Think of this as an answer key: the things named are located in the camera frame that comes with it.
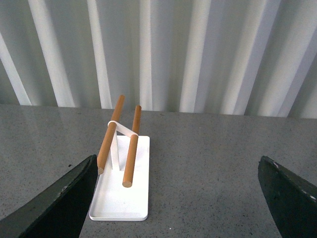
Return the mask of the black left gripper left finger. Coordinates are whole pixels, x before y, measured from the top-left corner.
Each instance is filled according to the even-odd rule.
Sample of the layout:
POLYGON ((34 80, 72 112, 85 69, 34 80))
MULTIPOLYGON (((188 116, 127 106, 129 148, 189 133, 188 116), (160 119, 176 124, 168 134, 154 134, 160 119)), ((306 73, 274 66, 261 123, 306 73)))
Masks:
POLYGON ((0 222, 2 238, 77 238, 98 176, 91 155, 0 222))

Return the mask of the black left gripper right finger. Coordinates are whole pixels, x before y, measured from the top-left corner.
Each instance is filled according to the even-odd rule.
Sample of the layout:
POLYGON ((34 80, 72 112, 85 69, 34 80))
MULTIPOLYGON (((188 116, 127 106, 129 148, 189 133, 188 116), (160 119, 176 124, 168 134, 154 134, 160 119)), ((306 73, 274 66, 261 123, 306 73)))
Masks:
POLYGON ((317 187, 278 162, 262 156, 258 179, 283 238, 317 236, 317 187))

